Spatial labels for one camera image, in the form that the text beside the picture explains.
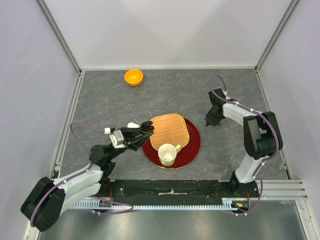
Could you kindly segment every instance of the white mug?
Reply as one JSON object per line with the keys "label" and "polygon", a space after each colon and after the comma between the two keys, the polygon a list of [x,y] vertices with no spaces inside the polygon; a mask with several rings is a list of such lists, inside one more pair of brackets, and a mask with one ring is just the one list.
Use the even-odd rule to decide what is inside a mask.
{"label": "white mug", "polygon": [[182,149],[180,145],[163,144],[158,149],[158,157],[163,166],[171,166],[176,160],[177,153]]}

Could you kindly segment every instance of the gray floor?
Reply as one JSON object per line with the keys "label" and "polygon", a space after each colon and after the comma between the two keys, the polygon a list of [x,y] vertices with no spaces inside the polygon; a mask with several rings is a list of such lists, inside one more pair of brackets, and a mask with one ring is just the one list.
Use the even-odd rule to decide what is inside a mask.
{"label": "gray floor", "polygon": [[248,216],[222,211],[67,210],[39,240],[306,240],[294,201],[260,202]]}
{"label": "gray floor", "polygon": [[[144,70],[141,85],[126,84],[126,71],[87,71],[73,121],[96,128],[120,128],[128,122],[148,121],[155,116],[178,113],[191,120],[201,135],[201,149],[189,165],[180,169],[163,169],[150,162],[140,149],[127,150],[114,159],[112,179],[223,179],[230,178],[241,163],[245,149],[243,129],[230,119],[220,126],[206,128],[204,117],[211,108],[208,92],[212,76],[226,80],[228,95],[259,111],[266,106],[253,69],[185,69]],[[219,80],[216,87],[222,87]],[[83,127],[75,134],[89,150],[96,144],[108,144],[107,135]],[[88,163],[84,151],[70,135],[67,141],[61,174],[72,173]],[[268,162],[258,176],[265,180],[286,179],[280,156]]]}

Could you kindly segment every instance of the round tray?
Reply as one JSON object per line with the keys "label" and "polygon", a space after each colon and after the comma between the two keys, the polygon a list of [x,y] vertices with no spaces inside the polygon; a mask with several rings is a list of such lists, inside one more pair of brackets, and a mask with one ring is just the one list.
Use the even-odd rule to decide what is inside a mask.
{"label": "round tray", "polygon": [[151,146],[150,139],[148,139],[142,146],[142,149],[151,162],[164,169],[179,169],[191,163],[192,160],[195,159],[201,146],[200,134],[196,126],[190,120],[184,117],[184,121],[189,132],[190,140],[189,143],[183,147],[180,152],[178,152],[174,163],[171,166],[163,166],[159,160],[158,151]]}

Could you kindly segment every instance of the woven placemat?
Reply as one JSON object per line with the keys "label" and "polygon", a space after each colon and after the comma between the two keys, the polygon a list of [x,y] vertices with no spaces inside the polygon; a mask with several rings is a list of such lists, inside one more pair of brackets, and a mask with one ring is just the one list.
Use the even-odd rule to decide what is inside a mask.
{"label": "woven placemat", "polygon": [[158,151],[163,144],[181,145],[189,143],[189,132],[184,118],[177,113],[156,116],[151,119],[154,134],[150,137],[152,147]]}

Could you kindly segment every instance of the orange bowl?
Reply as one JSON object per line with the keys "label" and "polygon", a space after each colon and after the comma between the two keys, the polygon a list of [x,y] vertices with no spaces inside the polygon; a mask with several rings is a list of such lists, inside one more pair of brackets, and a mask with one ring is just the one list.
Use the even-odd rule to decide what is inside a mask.
{"label": "orange bowl", "polygon": [[142,79],[144,79],[144,74],[138,69],[131,69],[124,75],[124,80],[131,86],[138,86]]}

